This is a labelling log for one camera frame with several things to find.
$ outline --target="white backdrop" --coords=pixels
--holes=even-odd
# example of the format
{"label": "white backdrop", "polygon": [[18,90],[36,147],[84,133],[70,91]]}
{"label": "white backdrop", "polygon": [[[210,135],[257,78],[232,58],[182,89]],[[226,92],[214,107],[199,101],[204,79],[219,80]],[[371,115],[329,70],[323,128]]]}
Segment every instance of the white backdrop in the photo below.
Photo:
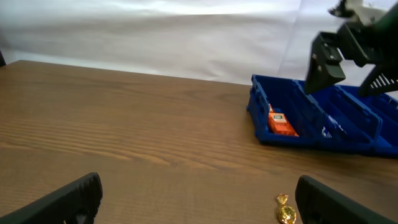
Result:
{"label": "white backdrop", "polygon": [[[389,7],[396,0],[372,1]],[[304,79],[310,44],[343,22],[338,0],[2,0],[7,63],[35,60],[250,84],[253,73]],[[371,66],[344,62],[359,85]]]}

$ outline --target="blue storage box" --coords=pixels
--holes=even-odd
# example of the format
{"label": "blue storage box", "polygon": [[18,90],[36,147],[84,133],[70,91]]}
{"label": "blue storage box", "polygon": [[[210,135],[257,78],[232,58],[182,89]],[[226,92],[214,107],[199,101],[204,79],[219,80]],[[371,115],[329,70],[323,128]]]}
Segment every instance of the blue storage box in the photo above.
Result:
{"label": "blue storage box", "polygon": [[344,85],[339,87],[351,93],[383,120],[373,154],[378,156],[398,156],[398,101],[387,94],[360,97],[358,96],[358,87]]}
{"label": "blue storage box", "polygon": [[[262,143],[370,154],[379,141],[382,119],[339,86],[306,95],[303,81],[253,75],[252,82],[248,110]],[[269,104],[285,114],[299,137],[272,133],[267,126]],[[343,138],[332,130],[332,138],[322,134],[329,116],[344,129]]]}

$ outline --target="orange package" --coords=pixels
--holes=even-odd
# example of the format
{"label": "orange package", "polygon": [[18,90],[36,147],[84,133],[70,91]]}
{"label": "orange package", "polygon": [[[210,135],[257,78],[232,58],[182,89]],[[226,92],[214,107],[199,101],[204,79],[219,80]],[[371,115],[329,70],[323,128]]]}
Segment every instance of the orange package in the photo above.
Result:
{"label": "orange package", "polygon": [[289,136],[298,136],[294,131],[292,125],[287,121],[282,113],[269,113],[268,114],[268,127],[275,134],[284,134]]}

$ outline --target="gold foil wrapper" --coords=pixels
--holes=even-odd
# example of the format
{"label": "gold foil wrapper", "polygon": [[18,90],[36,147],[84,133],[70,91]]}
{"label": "gold foil wrapper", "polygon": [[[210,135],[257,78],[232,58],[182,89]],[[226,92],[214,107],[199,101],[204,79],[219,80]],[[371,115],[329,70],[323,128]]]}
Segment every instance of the gold foil wrapper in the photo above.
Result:
{"label": "gold foil wrapper", "polygon": [[287,194],[280,194],[276,198],[279,203],[277,216],[281,224],[294,224],[296,222],[296,211],[286,204],[288,197]]}

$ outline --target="wood grain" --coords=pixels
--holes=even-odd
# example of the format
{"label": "wood grain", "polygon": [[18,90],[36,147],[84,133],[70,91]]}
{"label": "wood grain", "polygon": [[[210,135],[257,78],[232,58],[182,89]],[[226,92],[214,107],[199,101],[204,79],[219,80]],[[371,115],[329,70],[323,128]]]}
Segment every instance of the wood grain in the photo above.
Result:
{"label": "wood grain", "polygon": [[98,172],[96,223],[277,223],[275,196],[296,206],[307,174],[398,221],[395,160],[260,145],[249,88],[28,61],[0,68],[0,215]]}

